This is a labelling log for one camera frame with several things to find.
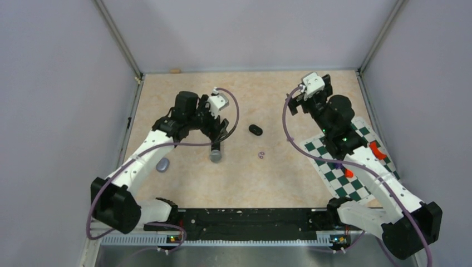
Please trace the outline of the grey purple earbud case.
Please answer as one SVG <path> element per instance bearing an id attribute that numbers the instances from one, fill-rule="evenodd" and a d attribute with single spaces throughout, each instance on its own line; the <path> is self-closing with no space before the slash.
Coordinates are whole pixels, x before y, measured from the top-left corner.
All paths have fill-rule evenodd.
<path id="1" fill-rule="evenodd" d="M 156 170 L 159 173 L 164 173 L 168 170 L 170 166 L 170 160 L 166 157 L 163 157 L 157 164 L 156 164 Z"/>

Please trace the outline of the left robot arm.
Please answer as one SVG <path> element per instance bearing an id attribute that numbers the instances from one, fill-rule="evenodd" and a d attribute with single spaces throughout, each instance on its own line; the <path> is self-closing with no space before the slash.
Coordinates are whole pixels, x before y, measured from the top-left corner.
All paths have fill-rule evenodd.
<path id="1" fill-rule="evenodd" d="M 227 139 L 234 130 L 227 130 L 229 121 L 220 113 L 231 102 L 237 103 L 237 99 L 224 88 L 216 87 L 210 95 L 202 96 L 180 91 L 174 105 L 155 121 L 128 159 L 106 178 L 97 177 L 91 183 L 87 236 L 91 236 L 93 219 L 123 234 L 141 226 L 175 228 L 179 221 L 177 204 L 162 197 L 137 202 L 137 193 L 159 161 L 176 147 L 190 145 L 183 141 L 190 131 L 205 135 L 208 146 Z"/>

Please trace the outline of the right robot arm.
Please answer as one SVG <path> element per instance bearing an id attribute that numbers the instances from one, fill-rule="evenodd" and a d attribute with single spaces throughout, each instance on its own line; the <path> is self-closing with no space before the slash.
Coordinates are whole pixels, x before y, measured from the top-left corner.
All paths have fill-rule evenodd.
<path id="1" fill-rule="evenodd" d="M 299 110 L 309 114 L 321 129 L 329 162 L 352 171 L 382 207 L 376 211 L 351 197 L 334 198 L 327 205 L 327 224 L 333 229 L 349 225 L 370 233 L 401 260 L 424 251 L 427 266 L 432 266 L 430 245 L 439 238 L 442 209 L 435 202 L 421 200 L 382 165 L 353 128 L 352 103 L 333 93 L 330 75 L 311 72 L 301 79 L 283 107 L 283 112 L 293 115 Z"/>

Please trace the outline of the black earbud charging case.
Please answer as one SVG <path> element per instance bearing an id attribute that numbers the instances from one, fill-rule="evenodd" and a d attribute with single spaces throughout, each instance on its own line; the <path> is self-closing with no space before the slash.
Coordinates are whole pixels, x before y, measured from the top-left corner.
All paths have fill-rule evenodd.
<path id="1" fill-rule="evenodd" d="M 256 136 L 261 136 L 263 134 L 263 129 L 260 128 L 259 126 L 255 124 L 251 124 L 248 126 L 248 130 L 250 133 L 256 135 Z"/>

